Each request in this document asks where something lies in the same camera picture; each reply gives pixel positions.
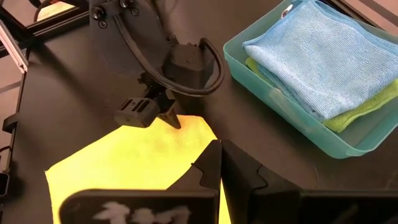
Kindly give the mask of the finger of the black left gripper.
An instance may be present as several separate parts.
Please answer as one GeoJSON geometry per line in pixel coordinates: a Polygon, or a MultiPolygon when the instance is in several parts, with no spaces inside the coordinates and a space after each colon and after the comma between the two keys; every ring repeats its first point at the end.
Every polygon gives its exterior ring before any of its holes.
{"type": "Polygon", "coordinates": [[[181,124],[180,121],[178,120],[177,114],[175,112],[175,109],[173,107],[170,107],[167,111],[161,112],[158,114],[158,117],[169,124],[171,127],[175,129],[180,129],[181,124]]]}

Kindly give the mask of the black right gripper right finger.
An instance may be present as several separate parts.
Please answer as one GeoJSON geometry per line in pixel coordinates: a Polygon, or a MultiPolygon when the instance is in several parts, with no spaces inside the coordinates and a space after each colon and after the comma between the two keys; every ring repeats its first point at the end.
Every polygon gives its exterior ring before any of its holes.
{"type": "Polygon", "coordinates": [[[232,223],[296,223],[300,188],[233,142],[222,142],[221,178],[232,223]]]}

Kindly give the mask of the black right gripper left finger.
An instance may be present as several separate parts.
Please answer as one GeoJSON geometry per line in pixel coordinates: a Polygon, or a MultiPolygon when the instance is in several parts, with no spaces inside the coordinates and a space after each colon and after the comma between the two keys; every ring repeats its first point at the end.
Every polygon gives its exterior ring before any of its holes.
{"type": "Polygon", "coordinates": [[[212,140],[190,168],[168,191],[190,192],[190,195],[207,193],[204,202],[194,202],[189,223],[218,223],[221,194],[222,144],[212,140]]]}

